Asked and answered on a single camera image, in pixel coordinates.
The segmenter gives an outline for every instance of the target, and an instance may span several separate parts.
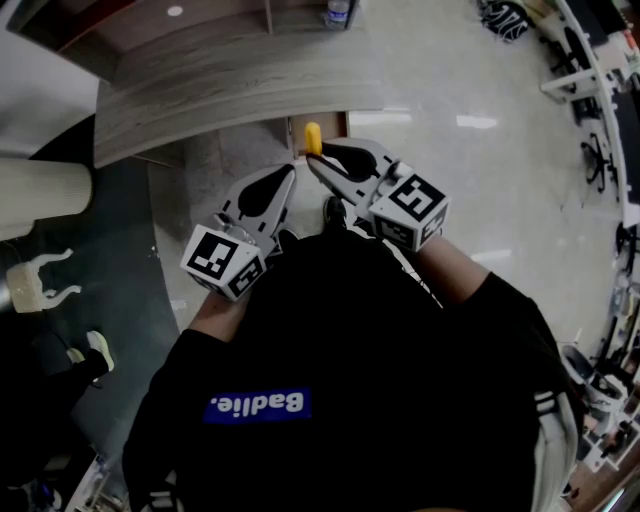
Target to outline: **ceiling light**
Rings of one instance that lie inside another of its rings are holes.
[[[180,16],[183,11],[184,11],[184,9],[181,6],[174,5],[174,6],[171,6],[171,7],[169,7],[167,9],[167,14],[169,16],[174,16],[175,17],[175,16]]]

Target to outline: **tiled floor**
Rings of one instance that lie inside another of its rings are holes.
[[[616,223],[579,208],[582,134],[569,107],[539,91],[549,72],[536,34],[497,41],[473,0],[362,4],[388,107],[354,113],[353,136],[379,141],[450,194],[446,236],[534,298],[559,341],[579,337],[585,352],[595,350],[614,278]],[[183,217],[189,211],[182,231],[156,226],[181,328],[203,296],[186,276],[175,277],[188,226],[219,206],[234,176],[287,160],[264,126],[233,130],[201,139],[201,156],[180,178]],[[166,172],[150,173],[152,198]],[[299,181],[290,222],[311,234],[327,192],[308,170]],[[171,244],[173,252],[165,250]]]

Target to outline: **bottle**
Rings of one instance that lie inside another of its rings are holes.
[[[349,16],[349,2],[347,0],[329,0],[325,23],[332,30],[344,29]]]

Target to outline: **gray desk surface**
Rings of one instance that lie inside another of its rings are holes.
[[[274,12],[274,35],[250,16],[215,20],[125,55],[100,85],[96,167],[237,124],[383,108],[362,16],[332,32],[320,12]]]

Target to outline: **wall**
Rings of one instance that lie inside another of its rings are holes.
[[[30,156],[95,112],[98,79],[5,29],[0,2],[0,156]]]

